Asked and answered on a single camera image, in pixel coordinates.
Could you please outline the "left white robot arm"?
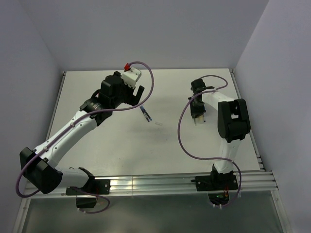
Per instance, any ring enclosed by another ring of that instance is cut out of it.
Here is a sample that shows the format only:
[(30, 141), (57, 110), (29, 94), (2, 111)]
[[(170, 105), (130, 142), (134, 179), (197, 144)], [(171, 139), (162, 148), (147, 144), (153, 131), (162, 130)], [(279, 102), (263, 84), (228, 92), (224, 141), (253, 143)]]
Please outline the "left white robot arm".
[(122, 103), (135, 106), (139, 103), (143, 86), (134, 95), (141, 71), (131, 68), (107, 76), (91, 98), (87, 99), (74, 117), (46, 142), (31, 150), (24, 148), (20, 153), (24, 177), (40, 192), (48, 194), (58, 187), (76, 187), (82, 193), (94, 190), (94, 175), (83, 167), (60, 168), (64, 155), (87, 133), (112, 116), (112, 110)]

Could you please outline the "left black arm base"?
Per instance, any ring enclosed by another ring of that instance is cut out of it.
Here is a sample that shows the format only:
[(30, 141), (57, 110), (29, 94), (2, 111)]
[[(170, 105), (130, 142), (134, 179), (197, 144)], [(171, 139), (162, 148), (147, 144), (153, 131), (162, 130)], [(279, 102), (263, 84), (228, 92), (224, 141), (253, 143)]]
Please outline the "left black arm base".
[[(110, 206), (110, 200), (103, 195), (108, 195), (110, 192), (110, 180), (109, 179), (94, 179), (85, 184), (82, 188), (69, 187), (66, 189), (66, 196), (76, 196), (76, 207), (79, 211), (86, 212), (88, 214), (100, 213), (108, 209)], [(100, 201), (105, 200), (106, 206), (97, 211), (90, 211)]]

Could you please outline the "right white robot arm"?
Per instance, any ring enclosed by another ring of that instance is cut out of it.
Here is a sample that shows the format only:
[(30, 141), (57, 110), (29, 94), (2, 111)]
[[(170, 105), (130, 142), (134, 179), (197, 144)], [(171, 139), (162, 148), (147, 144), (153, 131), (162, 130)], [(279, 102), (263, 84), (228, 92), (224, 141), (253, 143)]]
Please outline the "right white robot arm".
[(217, 130), (220, 136), (220, 157), (216, 160), (210, 177), (211, 186), (221, 189), (227, 183), (225, 175), (233, 171), (233, 164), (241, 141), (250, 133), (251, 125), (247, 104), (244, 99), (234, 99), (216, 90), (213, 86), (206, 86), (203, 79), (191, 82), (193, 95), (203, 91), (211, 90), (205, 97), (199, 95), (190, 104), (190, 115), (192, 119), (204, 119), (205, 106), (209, 105), (217, 111)]

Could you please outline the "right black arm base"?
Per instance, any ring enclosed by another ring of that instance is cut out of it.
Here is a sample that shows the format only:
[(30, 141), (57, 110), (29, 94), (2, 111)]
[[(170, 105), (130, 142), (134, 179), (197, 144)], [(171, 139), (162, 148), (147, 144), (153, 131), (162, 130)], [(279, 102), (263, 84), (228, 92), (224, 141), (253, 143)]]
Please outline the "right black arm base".
[(225, 174), (212, 171), (210, 175), (195, 176), (191, 182), (195, 183), (198, 192), (216, 191), (216, 193), (209, 193), (208, 198), (212, 205), (217, 207), (227, 205), (230, 201), (229, 191), (235, 191), (239, 188), (233, 171)]

